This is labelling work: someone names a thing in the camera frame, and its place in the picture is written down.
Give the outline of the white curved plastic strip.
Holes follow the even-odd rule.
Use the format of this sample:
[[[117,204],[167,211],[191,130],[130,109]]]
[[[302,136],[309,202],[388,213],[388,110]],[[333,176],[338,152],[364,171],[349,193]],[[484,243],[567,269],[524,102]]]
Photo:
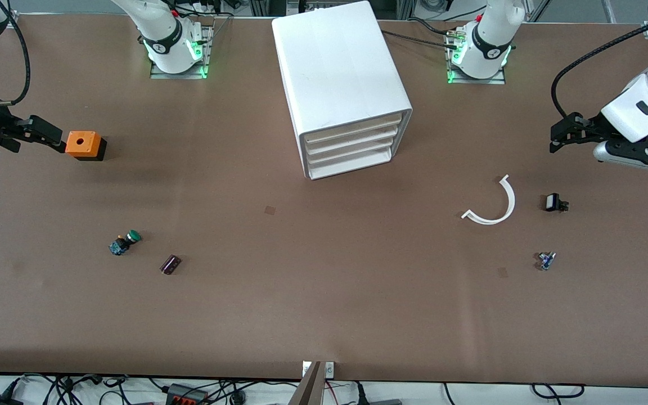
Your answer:
[[[501,217],[496,219],[488,219],[488,218],[481,217],[480,215],[476,214],[472,210],[466,210],[463,214],[460,215],[460,218],[468,219],[471,222],[483,226],[493,226],[509,218],[515,210],[515,203],[516,203],[515,191],[514,188],[511,186],[509,177],[510,176],[508,174],[505,174],[498,182],[507,196],[507,207],[504,214],[502,214]]]

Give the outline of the aluminium frame profile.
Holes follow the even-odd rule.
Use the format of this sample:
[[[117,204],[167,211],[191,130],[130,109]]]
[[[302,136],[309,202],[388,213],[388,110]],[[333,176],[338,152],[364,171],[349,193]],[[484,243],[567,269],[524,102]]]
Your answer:
[[[524,0],[527,22],[537,23],[550,3],[551,0]]]

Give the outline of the orange box with black base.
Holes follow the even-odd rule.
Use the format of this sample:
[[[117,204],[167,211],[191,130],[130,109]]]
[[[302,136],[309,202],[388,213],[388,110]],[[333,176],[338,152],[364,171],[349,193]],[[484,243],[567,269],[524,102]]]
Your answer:
[[[103,161],[105,159],[107,142],[95,131],[70,131],[65,143],[65,153],[79,161]]]

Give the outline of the black power strip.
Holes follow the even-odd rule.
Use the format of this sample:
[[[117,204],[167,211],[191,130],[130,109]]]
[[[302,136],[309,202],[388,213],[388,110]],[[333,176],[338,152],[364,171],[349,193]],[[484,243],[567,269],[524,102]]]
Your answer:
[[[172,384],[166,390],[165,405],[206,405],[209,393],[187,385]]]

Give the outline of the brown wooden beam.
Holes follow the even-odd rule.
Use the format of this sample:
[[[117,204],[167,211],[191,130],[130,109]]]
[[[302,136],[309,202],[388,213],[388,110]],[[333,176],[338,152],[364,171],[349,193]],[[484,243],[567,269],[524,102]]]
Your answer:
[[[298,387],[287,405],[322,405],[326,385],[326,362],[309,362]]]

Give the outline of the white plastic drawer cabinet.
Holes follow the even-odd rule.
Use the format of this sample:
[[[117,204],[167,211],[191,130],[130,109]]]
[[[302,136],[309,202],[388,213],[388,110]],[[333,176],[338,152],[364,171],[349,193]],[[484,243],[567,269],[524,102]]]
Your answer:
[[[304,176],[305,135],[400,114],[394,156],[412,105],[370,3],[281,16],[272,30]]]

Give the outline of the green push button switch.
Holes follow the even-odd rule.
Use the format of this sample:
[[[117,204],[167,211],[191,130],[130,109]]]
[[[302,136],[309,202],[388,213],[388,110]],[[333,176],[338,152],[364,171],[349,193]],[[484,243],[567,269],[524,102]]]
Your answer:
[[[121,256],[125,254],[131,248],[131,246],[141,240],[141,234],[139,234],[136,230],[131,229],[128,233],[119,235],[118,238],[116,238],[115,241],[110,244],[109,249],[113,255]]]

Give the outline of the white metal bracket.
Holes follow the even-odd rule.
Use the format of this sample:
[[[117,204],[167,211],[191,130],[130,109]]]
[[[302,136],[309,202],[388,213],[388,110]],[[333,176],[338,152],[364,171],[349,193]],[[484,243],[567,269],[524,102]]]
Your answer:
[[[303,378],[309,370],[309,367],[313,364],[311,361],[303,361],[303,372],[301,372],[301,377]],[[327,361],[322,368],[325,374],[325,379],[332,380],[334,379],[335,371],[335,362]]]

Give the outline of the white plastic drawer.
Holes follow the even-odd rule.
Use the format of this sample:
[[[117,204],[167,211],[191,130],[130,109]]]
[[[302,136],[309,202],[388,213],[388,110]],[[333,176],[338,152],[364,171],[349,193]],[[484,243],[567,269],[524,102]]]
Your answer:
[[[357,153],[387,149],[393,145],[398,131],[396,127],[367,130],[325,141],[306,142],[305,157],[311,164],[343,159]]]
[[[309,179],[321,179],[338,174],[357,171],[383,163],[388,163],[392,158],[392,147],[378,150],[357,153],[343,159],[327,161],[322,164],[311,164],[307,161],[306,177]]]
[[[401,123],[401,121],[402,121],[402,116],[400,114],[391,114],[385,117],[365,120],[362,122],[350,123],[347,125],[339,126],[337,128],[330,128],[329,130],[323,130],[323,131],[314,132],[305,135],[304,145],[308,141],[309,142],[325,141],[333,138],[339,138],[345,135],[350,135],[353,133],[377,130],[380,128],[396,127],[398,130],[399,123]]]

